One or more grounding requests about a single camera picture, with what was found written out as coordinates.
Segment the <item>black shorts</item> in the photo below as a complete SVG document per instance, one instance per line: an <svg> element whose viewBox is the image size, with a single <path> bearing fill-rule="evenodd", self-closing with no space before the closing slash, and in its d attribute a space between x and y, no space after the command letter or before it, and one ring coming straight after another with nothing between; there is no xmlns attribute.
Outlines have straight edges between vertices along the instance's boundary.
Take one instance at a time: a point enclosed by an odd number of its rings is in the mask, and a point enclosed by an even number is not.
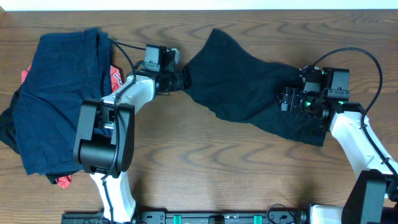
<svg viewBox="0 0 398 224"><path fill-rule="evenodd" d="M250 123L284 139L322 146L326 131L302 113L282 111L285 87L300 88L299 69L264 62L247 53L230 35L213 29L204 47L184 70L192 100L219 119Z"/></svg>

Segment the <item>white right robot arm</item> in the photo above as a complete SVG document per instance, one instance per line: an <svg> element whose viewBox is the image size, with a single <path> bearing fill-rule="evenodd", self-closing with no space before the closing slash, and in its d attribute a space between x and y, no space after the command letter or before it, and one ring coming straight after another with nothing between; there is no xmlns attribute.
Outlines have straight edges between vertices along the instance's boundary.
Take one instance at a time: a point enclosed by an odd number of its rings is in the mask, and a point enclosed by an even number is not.
<svg viewBox="0 0 398 224"><path fill-rule="evenodd" d="M397 223L384 200L397 201L397 162L371 128L360 103L350 102L349 70L309 65L303 86L284 88L280 108L313 118L339 142L356 175L344 206L312 204L296 223Z"/></svg>

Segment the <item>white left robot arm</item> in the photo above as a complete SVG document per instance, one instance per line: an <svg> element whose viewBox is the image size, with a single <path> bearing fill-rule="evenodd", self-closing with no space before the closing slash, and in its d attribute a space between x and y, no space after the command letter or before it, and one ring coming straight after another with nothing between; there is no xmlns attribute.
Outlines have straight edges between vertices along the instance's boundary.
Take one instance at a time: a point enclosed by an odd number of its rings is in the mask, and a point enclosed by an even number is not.
<svg viewBox="0 0 398 224"><path fill-rule="evenodd" d="M73 155L97 185L104 205L97 218L101 223L134 219L136 201L127 170L134 154L135 115L156 96L189 85L186 73L176 68L178 49L148 44L144 51L144 59L114 93L81 105Z"/></svg>

